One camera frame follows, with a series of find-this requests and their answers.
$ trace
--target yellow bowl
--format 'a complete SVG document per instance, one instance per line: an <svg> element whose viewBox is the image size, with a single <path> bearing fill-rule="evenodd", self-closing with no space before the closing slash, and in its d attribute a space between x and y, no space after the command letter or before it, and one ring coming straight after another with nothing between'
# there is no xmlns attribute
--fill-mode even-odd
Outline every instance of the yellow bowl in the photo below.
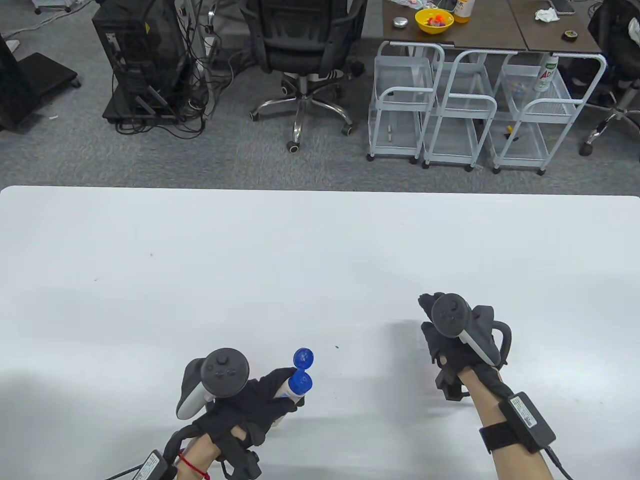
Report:
<svg viewBox="0 0 640 480"><path fill-rule="evenodd" d="M438 15L442 16L444 27L430 26L428 24L429 19L434 19ZM441 8L425 8L415 13L415 21L423 32L430 35L437 35L453 25L453 15L451 15L451 12L447 12L447 10L442 10Z"/></svg>

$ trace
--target human hand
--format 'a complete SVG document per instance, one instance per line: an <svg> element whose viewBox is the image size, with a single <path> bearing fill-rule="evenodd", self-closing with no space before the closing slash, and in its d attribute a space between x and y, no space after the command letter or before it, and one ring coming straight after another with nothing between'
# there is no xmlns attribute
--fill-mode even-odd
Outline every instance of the human hand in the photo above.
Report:
<svg viewBox="0 0 640 480"><path fill-rule="evenodd" d="M294 367L275 369L260 380L249 380L240 393L216 399L207 413L193 424L202 433L208 434L213 443L239 426L247 433L246 439L241 442L244 448L260 445L274 421L305 404L304 398L298 404L289 398L273 398L280 386L295 372Z"/></svg>
<svg viewBox="0 0 640 480"><path fill-rule="evenodd" d="M433 305L443 295L444 293L442 292L436 292L433 295L424 293L418 298L418 304L427 314L429 320L432 320L431 311ZM420 328L424 334L424 339L427 340L431 361L437 362L440 368L447 369L458 375L467 367L484 363L469 345L462 343L458 338L445 337L438 332L433 323L423 322Z"/></svg>

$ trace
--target sticker label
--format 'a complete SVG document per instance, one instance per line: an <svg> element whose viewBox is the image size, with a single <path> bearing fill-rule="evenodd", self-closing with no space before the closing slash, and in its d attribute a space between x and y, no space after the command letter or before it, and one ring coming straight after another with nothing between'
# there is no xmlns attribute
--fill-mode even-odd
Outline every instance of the sticker label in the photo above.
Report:
<svg viewBox="0 0 640 480"><path fill-rule="evenodd" d="M158 463L160 463L160 459L155 453L149 455L142 465L142 468L140 468L136 476L133 477L133 480L147 480L156 469Z"/></svg>
<svg viewBox="0 0 640 480"><path fill-rule="evenodd" d="M531 412L529 411L527 406L524 405L522 400L520 400L518 397L515 397L511 399L510 402L515 411L518 413L518 416L522 419L523 422L527 424L527 427L533 428L534 426L538 425L538 422L536 422L536 419L533 417L533 415L531 415Z"/></svg>

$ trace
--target chair backrest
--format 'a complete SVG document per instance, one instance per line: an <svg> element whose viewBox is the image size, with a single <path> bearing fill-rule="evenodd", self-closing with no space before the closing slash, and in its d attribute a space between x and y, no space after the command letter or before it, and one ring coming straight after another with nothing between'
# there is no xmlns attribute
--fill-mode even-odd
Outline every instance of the chair backrest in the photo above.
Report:
<svg viewBox="0 0 640 480"><path fill-rule="evenodd" d="M266 71L327 75L359 35L365 0L241 0L252 49Z"/></svg>

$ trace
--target tape roll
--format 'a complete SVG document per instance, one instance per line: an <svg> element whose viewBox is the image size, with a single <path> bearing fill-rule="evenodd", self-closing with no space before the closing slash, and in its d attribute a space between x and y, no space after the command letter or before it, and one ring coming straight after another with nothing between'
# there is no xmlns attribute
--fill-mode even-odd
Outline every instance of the tape roll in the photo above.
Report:
<svg viewBox="0 0 640 480"><path fill-rule="evenodd" d="M567 42L575 42L578 39L578 32L575 30L567 30L562 34L562 39Z"/></svg>

